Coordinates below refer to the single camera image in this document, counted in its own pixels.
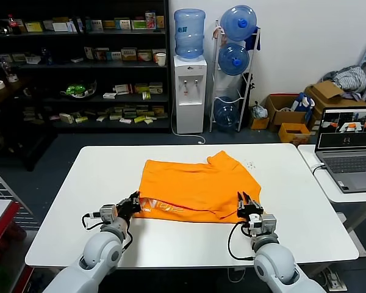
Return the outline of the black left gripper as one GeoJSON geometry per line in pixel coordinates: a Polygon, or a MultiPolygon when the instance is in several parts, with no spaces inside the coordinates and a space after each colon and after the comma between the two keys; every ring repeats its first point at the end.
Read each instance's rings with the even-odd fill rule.
{"type": "Polygon", "coordinates": [[[126,198],[117,204],[118,216],[123,219],[130,219],[135,213],[138,213],[141,210],[139,191],[135,191],[129,198],[126,198]]]}

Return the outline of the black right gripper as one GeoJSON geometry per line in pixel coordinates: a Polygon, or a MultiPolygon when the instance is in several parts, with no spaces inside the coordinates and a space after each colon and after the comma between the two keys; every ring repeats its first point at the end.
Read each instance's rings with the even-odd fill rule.
{"type": "Polygon", "coordinates": [[[240,192],[237,192],[238,197],[238,208],[237,208],[237,217],[246,220],[249,222],[251,220],[251,215],[262,215],[264,213],[263,207],[255,202],[252,201],[250,196],[243,192],[243,197],[245,199],[245,203],[243,204],[243,197],[240,192]]]}

